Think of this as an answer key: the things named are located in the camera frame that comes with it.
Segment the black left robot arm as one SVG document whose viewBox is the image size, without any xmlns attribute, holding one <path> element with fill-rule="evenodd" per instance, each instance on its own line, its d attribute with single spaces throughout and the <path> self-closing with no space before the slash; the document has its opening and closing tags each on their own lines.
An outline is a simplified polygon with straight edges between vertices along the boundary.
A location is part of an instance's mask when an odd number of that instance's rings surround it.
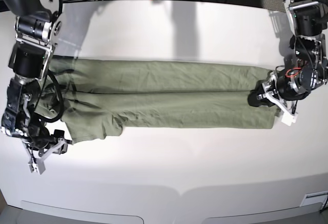
<svg viewBox="0 0 328 224">
<path fill-rule="evenodd" d="M 250 92 L 252 107 L 274 105 L 270 94 L 280 101 L 303 100 L 318 87 L 327 84 L 327 56 L 324 30 L 327 29 L 327 0 L 283 0 L 293 36 L 290 48 L 297 61 L 281 71 L 272 71 L 266 80 Z"/>
</svg>

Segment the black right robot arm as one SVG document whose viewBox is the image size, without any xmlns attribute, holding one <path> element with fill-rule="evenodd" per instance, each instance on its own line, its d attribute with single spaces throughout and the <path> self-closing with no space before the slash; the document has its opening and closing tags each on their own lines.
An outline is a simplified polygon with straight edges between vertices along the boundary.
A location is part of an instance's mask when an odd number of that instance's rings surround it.
<svg viewBox="0 0 328 224">
<path fill-rule="evenodd" d="M 38 152 L 66 153 L 70 143 L 64 131 L 53 134 L 47 123 L 58 121 L 64 112 L 64 101 L 54 74 L 49 71 L 56 39 L 62 26 L 63 0 L 3 0 L 15 14 L 15 44 L 8 62 L 14 72 L 7 88 L 7 104 L 2 116 L 1 129 L 7 136 L 19 138 L 30 156 Z M 37 106 L 50 78 L 59 102 L 59 112 L 54 118 L 37 113 Z"/>
</svg>

